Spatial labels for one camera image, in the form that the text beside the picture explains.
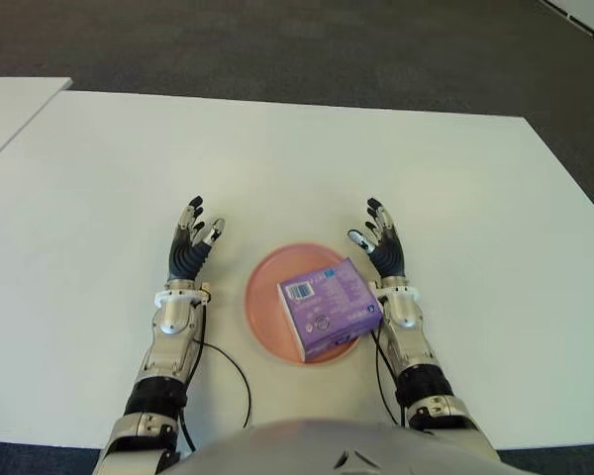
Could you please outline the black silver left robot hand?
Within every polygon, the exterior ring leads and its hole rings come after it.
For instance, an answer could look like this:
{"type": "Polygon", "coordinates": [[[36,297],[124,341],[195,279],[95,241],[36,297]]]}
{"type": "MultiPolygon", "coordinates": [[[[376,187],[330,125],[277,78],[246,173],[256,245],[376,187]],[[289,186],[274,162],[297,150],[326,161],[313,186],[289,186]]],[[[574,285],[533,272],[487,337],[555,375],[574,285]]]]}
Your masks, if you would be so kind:
{"type": "Polygon", "coordinates": [[[174,229],[168,257],[168,279],[194,281],[204,266],[215,242],[222,236],[225,220],[216,219],[208,228],[199,221],[203,198],[194,197],[183,209],[174,229]]]}

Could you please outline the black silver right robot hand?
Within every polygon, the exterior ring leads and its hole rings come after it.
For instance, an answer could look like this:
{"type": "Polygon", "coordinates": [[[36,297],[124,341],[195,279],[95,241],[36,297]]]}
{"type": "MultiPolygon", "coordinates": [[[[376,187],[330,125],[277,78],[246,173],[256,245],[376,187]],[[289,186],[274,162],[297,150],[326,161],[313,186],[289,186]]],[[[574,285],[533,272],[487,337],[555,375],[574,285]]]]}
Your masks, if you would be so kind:
{"type": "Polygon", "coordinates": [[[375,198],[367,200],[368,216],[365,227],[374,239],[366,237],[359,230],[349,230],[347,237],[369,258],[381,279],[406,277],[405,255],[394,221],[383,204],[375,198]]]}

